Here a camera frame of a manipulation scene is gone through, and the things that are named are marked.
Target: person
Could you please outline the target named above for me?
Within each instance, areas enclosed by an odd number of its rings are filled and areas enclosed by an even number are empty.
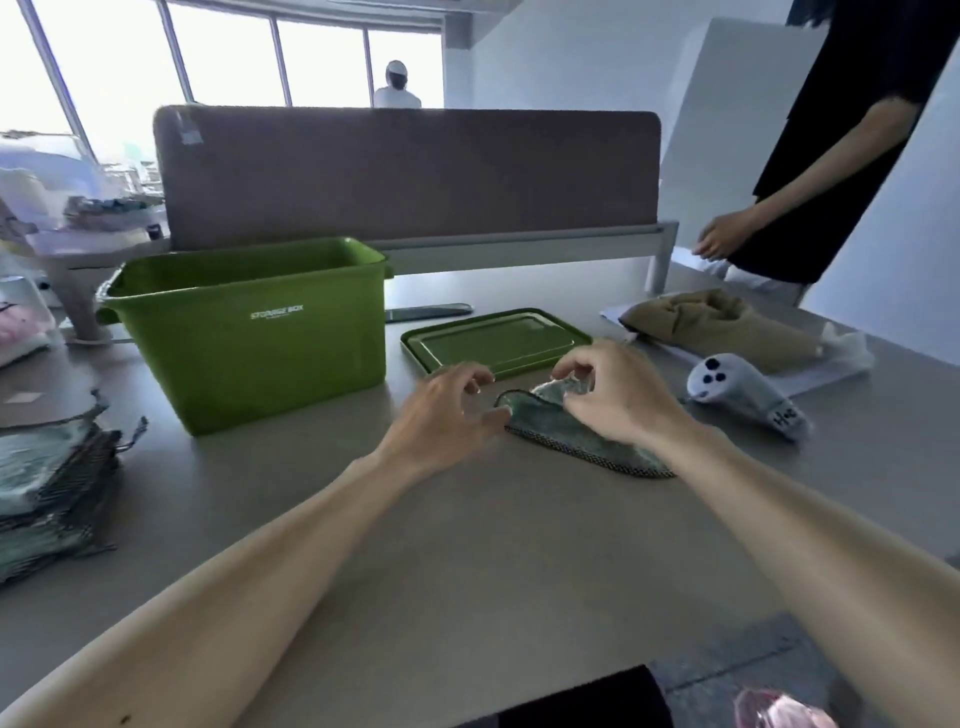
[[[958,35],[957,0],[838,0],[756,204],[700,234],[703,269],[798,303],[896,163]]]
[[[373,94],[375,109],[421,109],[423,104],[407,90],[407,67],[402,61],[387,63],[387,85]]]
[[[567,397],[566,409],[683,478],[867,698],[900,725],[957,724],[958,572],[694,420],[636,349],[575,349],[553,370],[571,373],[592,376],[594,388]],[[373,522],[503,431],[509,411],[464,414],[463,393],[492,380],[479,364],[428,377],[372,453],[111,627],[0,714],[0,726],[230,725]]]

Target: forearm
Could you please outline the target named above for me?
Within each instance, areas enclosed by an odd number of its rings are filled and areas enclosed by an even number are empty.
[[[356,461],[90,643],[0,715],[0,728],[229,726],[412,479]]]
[[[903,142],[916,120],[915,105],[898,98],[885,99],[830,147],[802,174],[755,205],[761,227],[823,194]]]
[[[712,429],[698,426],[660,451],[870,699],[901,725],[956,724],[956,571],[760,465]]]

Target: gray desk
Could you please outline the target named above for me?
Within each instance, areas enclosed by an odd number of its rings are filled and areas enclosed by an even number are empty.
[[[388,305],[531,305],[593,334],[643,295],[646,262],[438,273],[388,284]],[[667,289],[713,279],[680,266]],[[819,320],[762,306],[796,326]],[[86,406],[151,430],[128,456],[114,553],[59,563],[0,592],[0,706],[163,587],[308,497],[377,442],[417,378],[388,327],[384,387],[193,440],[133,346],[49,352],[0,373],[0,418]],[[960,375],[875,341],[869,378],[801,397],[803,450],[716,415],[733,439],[939,556],[960,548]],[[680,391],[686,366],[655,352]],[[501,382],[527,386],[538,374]],[[410,492],[372,532],[254,700],[243,728],[449,728],[739,629],[782,608],[742,549],[678,481],[634,480],[517,438]]]

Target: plastic container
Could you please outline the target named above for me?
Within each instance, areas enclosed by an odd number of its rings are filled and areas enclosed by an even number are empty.
[[[389,276],[351,238],[156,255],[101,286],[98,318],[119,316],[202,435],[382,382]]]
[[[429,374],[449,364],[478,361],[502,379],[552,367],[588,334],[538,308],[474,316],[400,335],[400,344]]]

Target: desk divider panel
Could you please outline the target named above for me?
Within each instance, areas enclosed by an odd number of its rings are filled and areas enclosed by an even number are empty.
[[[164,107],[176,250],[657,222],[649,111]]]

